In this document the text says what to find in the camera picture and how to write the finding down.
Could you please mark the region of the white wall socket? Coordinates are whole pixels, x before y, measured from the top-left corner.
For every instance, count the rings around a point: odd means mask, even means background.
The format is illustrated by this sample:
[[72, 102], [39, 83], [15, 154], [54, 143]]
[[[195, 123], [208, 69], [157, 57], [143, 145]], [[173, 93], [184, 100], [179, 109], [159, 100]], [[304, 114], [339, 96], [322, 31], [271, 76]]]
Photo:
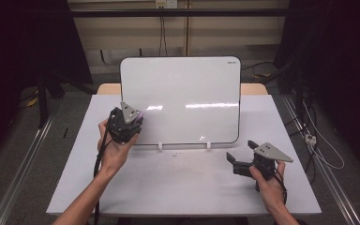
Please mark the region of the white wall socket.
[[175, 9], [178, 8], [177, 0], [155, 0], [156, 8], [168, 8]]

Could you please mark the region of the white whiteboard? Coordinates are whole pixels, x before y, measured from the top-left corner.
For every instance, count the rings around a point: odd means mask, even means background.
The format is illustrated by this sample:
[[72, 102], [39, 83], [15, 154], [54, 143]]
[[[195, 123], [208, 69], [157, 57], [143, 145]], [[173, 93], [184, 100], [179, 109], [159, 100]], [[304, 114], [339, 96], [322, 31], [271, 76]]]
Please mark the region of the white whiteboard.
[[143, 113], [139, 145], [237, 141], [237, 57], [129, 57], [120, 75], [123, 101]]

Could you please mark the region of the dark curtain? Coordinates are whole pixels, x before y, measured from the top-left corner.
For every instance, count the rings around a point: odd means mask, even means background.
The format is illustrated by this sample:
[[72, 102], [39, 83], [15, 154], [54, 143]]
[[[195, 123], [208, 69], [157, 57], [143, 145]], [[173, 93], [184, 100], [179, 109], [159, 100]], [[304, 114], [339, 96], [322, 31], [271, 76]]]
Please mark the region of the dark curtain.
[[91, 84], [83, 45], [68, 0], [0, 0], [0, 144], [15, 117], [23, 89], [46, 83]]
[[274, 61], [284, 66], [316, 24], [302, 61], [311, 90], [360, 160], [360, 0], [289, 0], [289, 9], [312, 9], [285, 19]]

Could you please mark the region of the black horizontal bar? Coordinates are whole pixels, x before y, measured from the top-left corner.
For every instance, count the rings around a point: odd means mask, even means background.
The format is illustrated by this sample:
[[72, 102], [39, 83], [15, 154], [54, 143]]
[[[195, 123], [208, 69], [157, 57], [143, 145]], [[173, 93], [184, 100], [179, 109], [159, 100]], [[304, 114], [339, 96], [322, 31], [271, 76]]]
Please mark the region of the black horizontal bar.
[[76, 18], [100, 17], [276, 17], [294, 14], [289, 9], [110, 9], [110, 10], [71, 10]]

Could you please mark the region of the black metal stand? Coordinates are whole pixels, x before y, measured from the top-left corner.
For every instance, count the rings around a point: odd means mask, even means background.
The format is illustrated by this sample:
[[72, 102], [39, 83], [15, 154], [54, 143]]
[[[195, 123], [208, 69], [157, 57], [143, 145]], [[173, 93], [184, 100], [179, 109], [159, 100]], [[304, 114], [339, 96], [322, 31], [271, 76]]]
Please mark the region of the black metal stand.
[[97, 90], [86, 86], [80, 82], [69, 78], [63, 72], [57, 69], [53, 69], [49, 66], [39, 64], [37, 66], [37, 97], [39, 102], [39, 128], [43, 128], [48, 121], [49, 111], [47, 103], [46, 91], [49, 91], [52, 98], [62, 98], [65, 95], [65, 91], [61, 86], [62, 83], [69, 83], [71, 86], [78, 90], [88, 94], [94, 95]]

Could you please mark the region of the person's left hand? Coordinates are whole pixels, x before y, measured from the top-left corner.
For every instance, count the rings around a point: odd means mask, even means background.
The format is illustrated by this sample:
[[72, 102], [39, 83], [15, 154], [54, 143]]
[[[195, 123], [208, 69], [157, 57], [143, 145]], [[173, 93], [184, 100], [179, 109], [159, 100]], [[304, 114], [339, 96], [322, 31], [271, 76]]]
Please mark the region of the person's left hand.
[[104, 146], [105, 151], [97, 176], [112, 179], [126, 163], [130, 148], [138, 140], [138, 134], [135, 134], [129, 142], [117, 143], [112, 140], [110, 135], [105, 136], [107, 124], [107, 119], [98, 124], [100, 139], [97, 143], [97, 150], [100, 150], [100, 148]]

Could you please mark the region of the person's right hand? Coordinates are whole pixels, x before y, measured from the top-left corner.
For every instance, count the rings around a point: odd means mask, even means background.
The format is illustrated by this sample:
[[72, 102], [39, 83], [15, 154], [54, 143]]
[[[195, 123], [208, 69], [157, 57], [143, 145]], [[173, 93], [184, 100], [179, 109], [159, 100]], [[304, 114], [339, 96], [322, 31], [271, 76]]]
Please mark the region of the person's right hand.
[[285, 208], [281, 184], [275, 179], [265, 180], [261, 172], [254, 166], [249, 168], [252, 177], [258, 182], [265, 209], [275, 214]]

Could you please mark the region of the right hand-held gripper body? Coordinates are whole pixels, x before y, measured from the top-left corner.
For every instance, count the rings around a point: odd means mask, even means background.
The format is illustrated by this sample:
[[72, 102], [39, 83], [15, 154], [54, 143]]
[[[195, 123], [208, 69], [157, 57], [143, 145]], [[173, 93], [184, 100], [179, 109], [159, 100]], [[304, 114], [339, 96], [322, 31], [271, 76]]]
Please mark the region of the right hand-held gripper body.
[[293, 162], [293, 159], [280, 151], [270, 142], [265, 142], [252, 149], [254, 153], [253, 165], [261, 172], [265, 180], [275, 174], [275, 162], [277, 160]]

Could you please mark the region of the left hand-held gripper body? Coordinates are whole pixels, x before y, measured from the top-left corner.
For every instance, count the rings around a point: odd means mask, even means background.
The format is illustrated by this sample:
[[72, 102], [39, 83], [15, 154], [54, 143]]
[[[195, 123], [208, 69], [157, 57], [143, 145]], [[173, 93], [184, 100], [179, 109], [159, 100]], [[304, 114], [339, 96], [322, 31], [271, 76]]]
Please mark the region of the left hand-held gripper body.
[[138, 120], [140, 111], [135, 110], [126, 102], [120, 103], [121, 108], [115, 107], [109, 116], [107, 130], [116, 143], [128, 143], [134, 136], [131, 134], [131, 126]]

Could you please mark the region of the aluminium floor rail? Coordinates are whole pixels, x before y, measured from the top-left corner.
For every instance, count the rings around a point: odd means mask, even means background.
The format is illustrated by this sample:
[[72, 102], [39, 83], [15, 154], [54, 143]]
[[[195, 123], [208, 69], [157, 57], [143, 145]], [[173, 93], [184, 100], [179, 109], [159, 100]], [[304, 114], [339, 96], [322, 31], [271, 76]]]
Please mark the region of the aluminium floor rail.
[[[308, 128], [303, 128], [302, 122], [297, 118], [296, 109], [293, 101], [289, 97], [283, 97], [284, 104], [288, 112], [292, 117], [292, 122], [297, 127], [297, 131], [300, 133], [300, 137], [304, 138], [304, 134], [309, 134]], [[341, 184], [333, 173], [333, 167], [331, 167], [324, 158], [321, 150], [314, 148], [311, 144], [307, 144], [307, 150], [310, 154], [314, 155], [316, 168], [320, 171], [322, 178], [331, 192], [339, 211], [345, 218], [348, 225], [360, 225], [360, 217], [357, 215], [350, 198], [345, 193]]]
[[32, 165], [38, 155], [38, 152], [46, 139], [47, 134], [52, 126], [54, 115], [50, 115], [41, 128], [37, 130], [37, 134], [28, 148], [22, 164], [16, 172], [14, 178], [10, 182], [7, 191], [0, 201], [0, 225], [6, 225], [12, 208], [20, 196], [21, 190], [25, 183], [27, 175], [30, 173]]

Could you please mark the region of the wooden table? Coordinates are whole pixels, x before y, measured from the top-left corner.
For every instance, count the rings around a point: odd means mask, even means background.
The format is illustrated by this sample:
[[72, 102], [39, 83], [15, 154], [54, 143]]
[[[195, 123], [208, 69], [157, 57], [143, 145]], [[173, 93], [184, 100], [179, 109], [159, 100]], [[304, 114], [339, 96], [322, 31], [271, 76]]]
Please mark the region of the wooden table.
[[[104, 83], [98, 90], [98, 95], [120, 95], [121, 84], [120, 83]], [[267, 95], [266, 87], [261, 83], [242, 83], [241, 84], [242, 95]]]

